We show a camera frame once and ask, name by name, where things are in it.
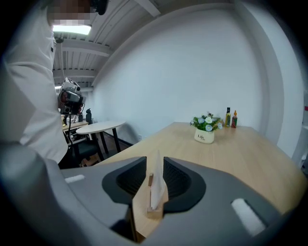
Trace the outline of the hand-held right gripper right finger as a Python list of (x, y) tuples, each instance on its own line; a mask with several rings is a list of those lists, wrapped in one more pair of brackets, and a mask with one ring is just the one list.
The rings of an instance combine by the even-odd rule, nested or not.
[(146, 246), (262, 246), (281, 225), (280, 213), (235, 176), (164, 159), (168, 201)]

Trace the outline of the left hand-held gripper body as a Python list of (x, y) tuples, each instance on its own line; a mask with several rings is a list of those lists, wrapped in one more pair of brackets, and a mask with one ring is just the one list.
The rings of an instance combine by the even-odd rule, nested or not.
[(86, 98), (80, 90), (74, 80), (64, 79), (58, 95), (60, 114), (82, 114)]

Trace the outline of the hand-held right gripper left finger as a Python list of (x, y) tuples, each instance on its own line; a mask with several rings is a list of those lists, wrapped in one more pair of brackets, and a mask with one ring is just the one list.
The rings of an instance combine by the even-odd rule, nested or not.
[(137, 240), (132, 200), (146, 178), (146, 157), (62, 170), (79, 202), (118, 235)]

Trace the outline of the white paper sheet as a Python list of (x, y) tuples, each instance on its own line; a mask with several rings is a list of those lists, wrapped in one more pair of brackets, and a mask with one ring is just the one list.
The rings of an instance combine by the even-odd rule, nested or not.
[(157, 151), (155, 159), (150, 191), (150, 208), (152, 210), (158, 210), (159, 204), (161, 203), (165, 192), (165, 181), (163, 178), (163, 158), (161, 157), (159, 150)]

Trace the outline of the small wooden stand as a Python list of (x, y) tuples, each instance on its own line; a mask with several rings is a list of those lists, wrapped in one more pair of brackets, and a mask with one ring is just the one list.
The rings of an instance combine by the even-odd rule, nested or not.
[(149, 174), (149, 180), (148, 180), (148, 192), (147, 192), (147, 207), (146, 207), (146, 217), (150, 218), (150, 219), (161, 219), (164, 215), (163, 215), (163, 210), (164, 210), (164, 204), (166, 202), (168, 202), (168, 191), (167, 191), (167, 186), (166, 183), (164, 183), (164, 192), (163, 195), (161, 197), (161, 199), (159, 200), (158, 206), (156, 209), (152, 209), (151, 207), (151, 188), (153, 186), (153, 179), (154, 179), (154, 174), (150, 173)]

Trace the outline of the round table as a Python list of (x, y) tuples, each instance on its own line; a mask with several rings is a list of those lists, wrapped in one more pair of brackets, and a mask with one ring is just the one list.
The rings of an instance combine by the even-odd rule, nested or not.
[(101, 161), (104, 161), (104, 156), (103, 156), (101, 148), (99, 146), (99, 142), (98, 142), (98, 139), (96, 137), (96, 133), (100, 134), (105, 153), (109, 154), (109, 151), (108, 151), (108, 148), (107, 148), (104, 136), (103, 136), (103, 132), (111, 129), (113, 131), (115, 146), (116, 146), (117, 152), (119, 153), (121, 151), (121, 149), (120, 149), (120, 145), (119, 145), (119, 140), (118, 140), (116, 128), (124, 125), (125, 123), (126, 123), (126, 121), (104, 121), (104, 122), (88, 124), (86, 126), (78, 128), (76, 133), (79, 134), (79, 135), (91, 135), (92, 140), (94, 141), (94, 143), (96, 144), (96, 146), (98, 148), (99, 158), (100, 158)]

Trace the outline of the black chair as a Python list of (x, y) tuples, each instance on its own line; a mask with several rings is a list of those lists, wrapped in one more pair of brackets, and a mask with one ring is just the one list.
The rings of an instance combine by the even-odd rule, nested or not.
[(68, 147), (73, 159), (78, 164), (81, 164), (83, 159), (87, 159), (95, 154), (98, 154), (100, 161), (104, 160), (101, 149), (94, 140), (81, 139), (73, 143), (69, 143)]

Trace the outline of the light wooden table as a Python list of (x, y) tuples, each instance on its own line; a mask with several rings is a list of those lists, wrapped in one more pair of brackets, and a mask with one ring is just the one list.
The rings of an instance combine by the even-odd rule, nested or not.
[[(152, 172), (159, 150), (164, 158), (223, 171), (262, 195), (280, 213), (281, 225), (308, 189), (308, 180), (293, 161), (253, 128), (241, 126), (218, 130), (212, 144), (197, 142), (193, 135), (194, 129), (187, 123), (172, 123), (99, 165), (146, 157), (147, 172)], [(146, 217), (147, 191), (147, 184), (143, 183), (133, 199), (136, 229), (145, 237), (143, 245), (163, 219)]]

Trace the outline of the rectangular ceiling light panel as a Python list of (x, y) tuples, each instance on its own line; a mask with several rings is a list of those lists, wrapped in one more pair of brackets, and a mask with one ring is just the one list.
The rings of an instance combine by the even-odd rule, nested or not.
[(54, 25), (53, 32), (66, 32), (66, 33), (76, 33), (82, 35), (88, 35), (91, 26), (89, 25)]

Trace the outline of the white pot with flowers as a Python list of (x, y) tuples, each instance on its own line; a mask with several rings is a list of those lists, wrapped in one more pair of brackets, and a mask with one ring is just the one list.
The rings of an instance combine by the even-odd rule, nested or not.
[(190, 126), (196, 129), (194, 139), (204, 144), (212, 144), (215, 139), (215, 131), (223, 128), (222, 120), (210, 112), (202, 114), (200, 117), (193, 117)]

